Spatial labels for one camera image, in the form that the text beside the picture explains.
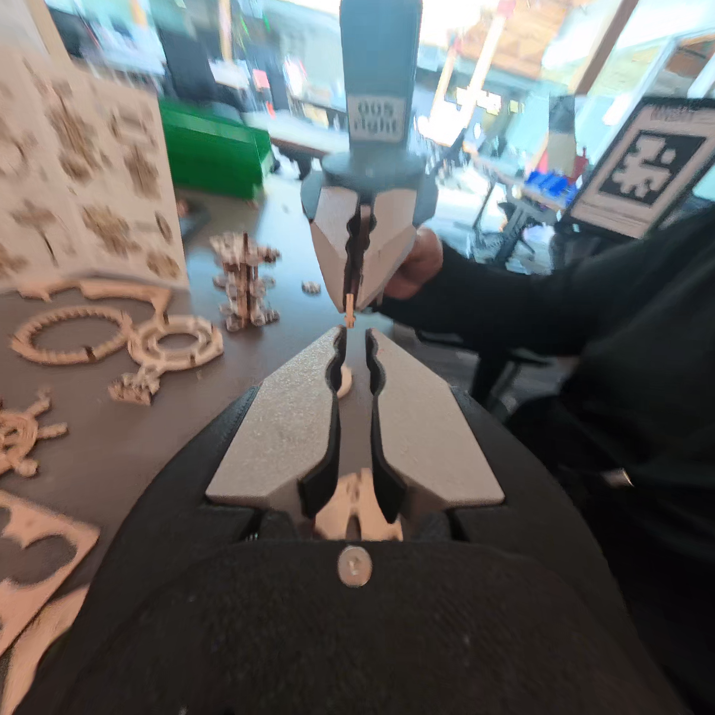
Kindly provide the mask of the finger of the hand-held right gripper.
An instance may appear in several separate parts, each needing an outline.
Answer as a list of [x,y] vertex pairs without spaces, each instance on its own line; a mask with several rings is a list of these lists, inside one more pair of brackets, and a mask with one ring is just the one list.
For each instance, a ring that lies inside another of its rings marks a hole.
[[413,224],[417,192],[394,189],[375,198],[375,226],[363,254],[362,275],[355,309],[362,311],[384,291],[387,283],[412,250],[416,239]]
[[345,295],[356,292],[349,241],[353,238],[350,226],[359,217],[355,192],[342,187],[320,190],[310,231],[325,289],[338,311],[344,311]]

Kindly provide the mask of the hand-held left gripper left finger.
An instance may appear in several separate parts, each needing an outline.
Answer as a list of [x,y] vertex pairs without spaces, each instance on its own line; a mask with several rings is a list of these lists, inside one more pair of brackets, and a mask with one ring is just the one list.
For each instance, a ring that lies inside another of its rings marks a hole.
[[337,389],[346,329],[329,329],[263,380],[205,496],[214,504],[309,521],[335,487]]

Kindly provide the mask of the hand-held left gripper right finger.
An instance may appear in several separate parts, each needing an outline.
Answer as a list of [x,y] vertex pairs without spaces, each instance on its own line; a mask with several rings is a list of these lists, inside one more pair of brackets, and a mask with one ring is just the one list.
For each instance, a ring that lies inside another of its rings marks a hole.
[[386,520],[501,505],[505,493],[450,385],[373,328],[365,352],[373,485]]

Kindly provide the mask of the person's right forearm black sleeve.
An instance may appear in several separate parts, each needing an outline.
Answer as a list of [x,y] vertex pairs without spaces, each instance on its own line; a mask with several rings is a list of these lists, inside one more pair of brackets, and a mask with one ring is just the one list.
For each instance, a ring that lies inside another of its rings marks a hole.
[[382,295],[374,310],[416,330],[458,335],[477,353],[523,349],[572,356],[594,334],[595,294],[574,271],[510,273],[442,245],[442,269],[432,281],[411,299]]

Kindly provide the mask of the assembled wooden model tower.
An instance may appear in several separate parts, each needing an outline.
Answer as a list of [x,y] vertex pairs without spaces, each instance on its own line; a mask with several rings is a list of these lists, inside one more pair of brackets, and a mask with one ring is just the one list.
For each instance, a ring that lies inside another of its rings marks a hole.
[[209,240],[222,273],[214,277],[214,286],[223,289],[226,303],[220,308],[229,333],[251,327],[264,327],[280,320],[280,313],[266,303],[266,293],[275,285],[269,276],[260,276],[260,268],[273,265],[279,250],[258,244],[247,232],[225,232]]

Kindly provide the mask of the upright wooden parts sheet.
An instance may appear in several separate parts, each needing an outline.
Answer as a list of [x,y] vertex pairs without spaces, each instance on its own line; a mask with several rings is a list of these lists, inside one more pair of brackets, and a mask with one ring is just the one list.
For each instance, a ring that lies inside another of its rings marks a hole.
[[189,279],[154,94],[1,49],[1,292]]

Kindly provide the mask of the person's right hand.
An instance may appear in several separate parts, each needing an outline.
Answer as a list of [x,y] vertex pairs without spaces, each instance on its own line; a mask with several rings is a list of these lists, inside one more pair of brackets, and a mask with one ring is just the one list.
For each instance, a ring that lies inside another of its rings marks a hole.
[[411,251],[386,284],[384,296],[398,300],[413,298],[441,271],[442,264],[441,238],[431,228],[420,227]]

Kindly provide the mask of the black office chair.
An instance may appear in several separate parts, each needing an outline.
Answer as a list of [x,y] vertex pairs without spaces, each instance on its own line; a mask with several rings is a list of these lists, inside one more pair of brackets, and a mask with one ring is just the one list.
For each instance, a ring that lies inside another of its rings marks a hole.
[[543,216],[531,202],[522,200],[504,200],[497,204],[504,214],[505,221],[497,231],[484,232],[478,229],[475,234],[473,259],[479,258],[480,249],[487,251],[481,261],[500,269],[506,269],[516,257],[519,247],[523,247],[526,256],[532,259],[536,250],[525,237],[527,229],[543,225]]

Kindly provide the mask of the green box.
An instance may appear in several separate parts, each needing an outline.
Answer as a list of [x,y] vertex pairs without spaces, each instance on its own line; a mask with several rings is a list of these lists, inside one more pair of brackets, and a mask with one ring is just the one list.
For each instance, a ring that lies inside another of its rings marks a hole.
[[274,164],[267,131],[164,98],[158,107],[175,188],[260,198]]

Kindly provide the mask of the person's dark clothed torso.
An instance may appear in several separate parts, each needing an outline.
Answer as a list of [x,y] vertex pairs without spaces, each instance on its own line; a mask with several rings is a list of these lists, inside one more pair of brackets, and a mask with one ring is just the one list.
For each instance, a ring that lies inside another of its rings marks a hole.
[[597,327],[507,426],[582,509],[666,675],[713,714],[714,209],[565,270]]

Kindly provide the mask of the wooden cut-out sheet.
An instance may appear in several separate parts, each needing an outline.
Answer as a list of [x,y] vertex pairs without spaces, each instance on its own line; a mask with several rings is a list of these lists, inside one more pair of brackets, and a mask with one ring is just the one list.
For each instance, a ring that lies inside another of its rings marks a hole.
[[99,539],[100,530],[1,492],[1,654]]

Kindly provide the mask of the wooden spoked wheel part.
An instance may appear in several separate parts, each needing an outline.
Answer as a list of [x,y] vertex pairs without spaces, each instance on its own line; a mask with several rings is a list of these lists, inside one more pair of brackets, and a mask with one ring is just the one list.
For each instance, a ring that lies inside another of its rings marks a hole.
[[1,407],[1,476],[12,471],[22,478],[32,478],[39,462],[31,452],[39,441],[60,438],[69,432],[67,423],[40,426],[38,418],[51,408],[51,390],[40,389],[25,410]]

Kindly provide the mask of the printed tag board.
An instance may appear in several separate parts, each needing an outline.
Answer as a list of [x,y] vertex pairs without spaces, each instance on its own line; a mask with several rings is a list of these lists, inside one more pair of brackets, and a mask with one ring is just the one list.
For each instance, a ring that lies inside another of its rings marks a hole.
[[643,239],[714,165],[714,98],[645,96],[562,220],[594,234]]

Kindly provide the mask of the wooden frame offcut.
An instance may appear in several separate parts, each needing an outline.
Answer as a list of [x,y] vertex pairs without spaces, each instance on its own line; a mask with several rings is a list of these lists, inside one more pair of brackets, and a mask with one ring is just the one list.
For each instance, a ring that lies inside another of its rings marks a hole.
[[86,299],[130,299],[152,305],[156,314],[164,314],[172,300],[168,288],[136,282],[105,279],[64,279],[49,282],[27,282],[16,291],[25,299],[52,302],[55,294],[77,290]]

